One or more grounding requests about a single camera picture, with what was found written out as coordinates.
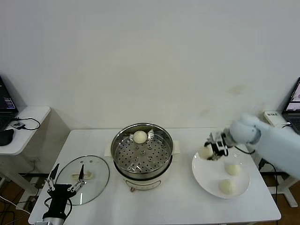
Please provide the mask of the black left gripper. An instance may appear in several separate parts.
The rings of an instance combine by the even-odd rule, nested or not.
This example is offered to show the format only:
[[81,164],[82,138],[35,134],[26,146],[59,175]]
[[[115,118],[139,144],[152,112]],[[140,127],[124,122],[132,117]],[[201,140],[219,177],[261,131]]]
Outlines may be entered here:
[[[72,210],[72,203],[70,198],[74,196],[74,192],[77,192],[84,185],[84,165],[82,165],[78,180],[74,185],[71,184],[55,184],[55,178],[58,172],[59,163],[51,170],[48,178],[45,182],[48,185],[48,194],[51,197],[51,203],[48,210],[48,217],[68,217]],[[68,214],[65,214],[67,202],[70,203],[70,210]]]

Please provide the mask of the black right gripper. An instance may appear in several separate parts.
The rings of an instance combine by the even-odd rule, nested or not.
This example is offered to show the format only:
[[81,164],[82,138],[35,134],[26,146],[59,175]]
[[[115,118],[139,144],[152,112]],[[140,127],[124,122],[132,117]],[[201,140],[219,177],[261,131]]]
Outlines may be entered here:
[[[210,136],[207,138],[206,142],[204,143],[204,147],[211,145],[213,150],[227,150],[231,148],[228,140],[226,139],[226,135],[224,132],[211,132]],[[212,155],[208,157],[207,160],[218,160],[222,156],[220,155]]]

